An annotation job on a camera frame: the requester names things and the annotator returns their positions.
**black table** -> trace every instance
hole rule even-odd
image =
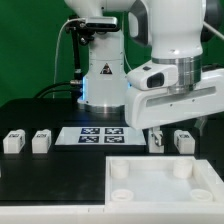
[[[165,155],[179,155],[173,144],[173,132],[188,130],[197,141],[195,156],[208,159],[223,178],[223,118],[219,114],[209,116],[202,137],[194,123],[192,119],[162,127]],[[19,99],[6,103],[0,108],[0,205],[104,204],[105,160],[107,155],[117,155],[117,150],[112,147],[108,153],[102,146],[92,150],[77,146],[74,150],[55,150],[54,143],[64,126],[127,125],[122,113],[80,111],[69,99]],[[2,140],[9,131],[17,129],[25,130],[26,145],[18,155],[6,155]],[[32,154],[31,140],[37,130],[43,129],[52,131],[53,144],[46,155]],[[125,147],[119,151],[119,155],[154,156],[142,146],[136,151]]]

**small white block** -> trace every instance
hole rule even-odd
[[[51,131],[37,131],[32,139],[33,153],[47,153],[51,146]]]
[[[175,131],[174,144],[180,154],[194,154],[195,140],[188,131]]]
[[[25,131],[10,131],[3,140],[5,154],[17,154],[25,145]]]

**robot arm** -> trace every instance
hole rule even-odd
[[[143,15],[137,8],[146,12],[147,24],[141,28]],[[129,19],[136,25],[131,26],[131,34],[137,42],[152,46],[152,61],[128,74],[132,87],[126,94],[125,118],[129,126],[158,127],[224,110],[224,70],[201,72],[205,9],[204,0],[134,3]],[[167,70],[168,65],[176,70]]]
[[[65,0],[80,17],[101,17],[104,12],[128,11],[135,0]]]

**white cylinder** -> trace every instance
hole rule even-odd
[[[116,191],[113,191],[111,194],[112,201],[125,202],[125,201],[132,201],[133,198],[134,193],[126,189],[118,189]]]
[[[177,159],[173,165],[173,175],[177,178],[188,179],[192,176],[193,162],[190,159]]]
[[[192,201],[196,202],[211,202],[213,201],[213,195],[209,191],[203,189],[194,189],[190,192]]]
[[[111,177],[115,179],[124,179],[129,174],[129,162],[127,160],[111,161]]]
[[[151,0],[149,13],[153,58],[177,59],[202,54],[203,2]]]

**green background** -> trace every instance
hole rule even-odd
[[[0,106],[12,99],[33,97],[39,90],[53,83],[58,32],[71,14],[72,11],[63,0],[1,0]],[[118,13],[115,15],[120,18],[123,16]],[[125,37],[131,67],[135,68],[149,60],[150,50],[133,43],[128,38],[127,29]],[[81,64],[86,72],[88,48],[80,48]],[[224,64],[224,42],[213,37],[203,48],[203,64]],[[72,79],[73,70],[71,36],[64,33],[57,81]],[[57,96],[69,97],[68,94]]]

